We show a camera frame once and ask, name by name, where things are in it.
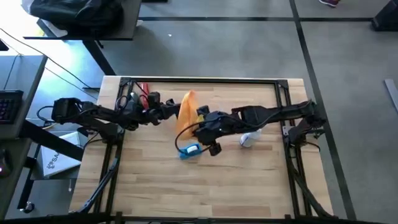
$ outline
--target chair wheel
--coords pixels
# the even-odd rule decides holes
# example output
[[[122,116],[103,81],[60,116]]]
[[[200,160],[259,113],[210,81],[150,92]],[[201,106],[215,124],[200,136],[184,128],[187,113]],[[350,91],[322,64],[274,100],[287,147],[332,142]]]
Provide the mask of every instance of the chair wheel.
[[[33,204],[32,202],[26,202],[25,208],[20,209],[20,211],[22,211],[26,214],[32,212],[33,210],[35,210],[35,204]]]

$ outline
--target white paper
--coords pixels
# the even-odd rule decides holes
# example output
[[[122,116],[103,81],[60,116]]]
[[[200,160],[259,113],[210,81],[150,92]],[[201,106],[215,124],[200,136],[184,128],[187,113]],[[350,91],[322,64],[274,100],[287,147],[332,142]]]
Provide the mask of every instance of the white paper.
[[[60,138],[74,145],[80,144],[79,135],[77,132],[60,136]],[[43,159],[43,176],[46,178],[80,165],[80,161],[59,154],[47,147],[42,146],[41,153]]]

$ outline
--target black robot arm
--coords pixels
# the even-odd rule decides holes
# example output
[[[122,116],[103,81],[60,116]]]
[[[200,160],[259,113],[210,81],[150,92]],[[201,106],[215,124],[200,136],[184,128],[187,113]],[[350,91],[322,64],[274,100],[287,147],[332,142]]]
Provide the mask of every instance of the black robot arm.
[[[297,127],[289,131],[290,142],[294,144],[310,130],[325,123],[312,101],[277,108],[243,106],[232,109],[231,114],[210,112],[208,106],[202,106],[197,112],[198,115],[203,115],[204,121],[194,130],[193,135],[198,138],[198,142],[209,146],[212,156],[220,153],[221,146],[216,139],[222,136],[255,132],[269,123],[303,118]]]
[[[159,125],[160,120],[177,116],[180,111],[180,104],[175,104],[172,99],[161,103],[157,92],[149,93],[147,100],[149,108],[145,109],[139,96],[132,93],[126,97],[124,106],[111,110],[77,98],[61,98],[54,102],[51,117],[56,123],[75,123],[83,129],[97,131],[107,141],[116,138],[122,129],[134,131],[140,124]]]

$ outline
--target wooden tabletop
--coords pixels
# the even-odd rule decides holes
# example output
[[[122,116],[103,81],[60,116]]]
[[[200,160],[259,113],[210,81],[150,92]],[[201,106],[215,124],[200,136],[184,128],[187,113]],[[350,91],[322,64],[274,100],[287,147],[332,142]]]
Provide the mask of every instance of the wooden tabletop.
[[[119,80],[104,77],[99,105],[114,108]],[[292,103],[307,100],[303,80],[288,82]],[[209,105],[211,111],[230,113],[231,108],[239,106],[277,106],[274,87],[264,84],[150,82],[149,90],[158,91],[162,101],[173,98],[175,102],[181,101],[187,91],[195,90],[198,104]],[[140,126],[126,132],[113,213],[209,218],[283,218],[293,214],[279,123],[263,128],[260,140],[251,149],[241,149],[241,135],[225,136],[218,139],[223,147],[218,156],[206,152],[181,161],[174,148],[175,122],[173,117],[159,126]],[[188,143],[180,141],[179,145]],[[86,148],[70,210],[80,208],[97,187],[105,148],[98,142]],[[324,209],[333,213],[318,149],[304,146],[302,158],[308,188]]]

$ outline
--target concrete floor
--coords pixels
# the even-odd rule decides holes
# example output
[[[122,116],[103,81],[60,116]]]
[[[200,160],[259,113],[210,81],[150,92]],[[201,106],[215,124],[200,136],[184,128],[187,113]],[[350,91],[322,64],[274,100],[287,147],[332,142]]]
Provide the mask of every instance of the concrete floor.
[[[140,16],[292,17],[289,0],[169,1],[143,5]],[[300,17],[373,17],[388,0],[342,0],[336,9],[317,0],[295,2]],[[368,22],[302,22],[302,27],[356,216],[396,223],[398,114],[382,81],[392,78],[398,84],[398,34],[375,33]],[[27,43],[86,82],[102,79],[103,72],[80,42]],[[315,97],[294,22],[145,21],[133,42],[103,44],[105,56],[120,75],[303,78],[309,97]],[[48,67],[82,86],[51,63]],[[92,100],[46,72],[29,117],[57,98],[74,96]],[[333,209],[344,218],[324,138],[320,145]],[[16,211],[13,200],[7,217],[67,213],[72,196],[68,185],[68,180],[35,183],[31,201],[36,211],[29,215]]]

